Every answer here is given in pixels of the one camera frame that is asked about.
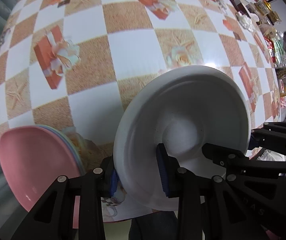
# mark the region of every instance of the pink bowl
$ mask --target pink bowl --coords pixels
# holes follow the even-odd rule
[[[67,145],[51,131],[37,126],[13,128],[1,136],[0,164],[13,194],[27,211],[58,176],[80,176]],[[76,201],[75,215],[78,206]],[[78,224],[78,215],[73,224]]]

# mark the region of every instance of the metal bolt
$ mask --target metal bolt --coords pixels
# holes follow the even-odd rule
[[[220,177],[220,176],[214,176],[213,180],[217,183],[220,183],[223,181],[222,177]]]
[[[66,177],[64,175],[58,177],[58,182],[65,182],[66,181]]]
[[[236,175],[235,174],[230,174],[227,176],[227,180],[228,181],[234,181],[236,179]]]
[[[94,174],[101,174],[103,172],[103,170],[101,169],[101,168],[95,168],[94,170],[93,170],[93,173]]]
[[[178,173],[184,174],[186,172],[186,169],[183,167],[178,168]]]

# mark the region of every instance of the table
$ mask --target table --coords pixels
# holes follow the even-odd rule
[[[0,46],[0,136],[23,125],[74,129],[99,148],[88,156],[86,168],[95,168],[112,154],[133,97],[186,65],[232,78],[252,129],[277,121],[278,83],[264,38],[258,27],[243,29],[236,13],[229,0],[19,0]],[[129,195],[103,207],[104,221],[153,212]]]

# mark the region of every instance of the person's leg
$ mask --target person's leg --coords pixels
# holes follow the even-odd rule
[[[129,240],[175,240],[178,220],[173,211],[160,211],[132,219]]]

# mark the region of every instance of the metal pin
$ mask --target metal pin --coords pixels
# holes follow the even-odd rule
[[[222,177],[220,177],[220,176],[214,176],[213,180],[217,183],[220,183],[223,181]]]
[[[58,182],[65,182],[66,181],[66,177],[64,175],[58,177]]]
[[[101,169],[101,168],[95,168],[94,170],[93,170],[93,173],[94,174],[101,174],[103,172],[103,170]]]
[[[228,181],[234,181],[236,179],[236,175],[235,174],[230,174],[227,176],[227,180]]]
[[[184,167],[178,168],[178,173],[184,174],[186,172],[186,169]]]

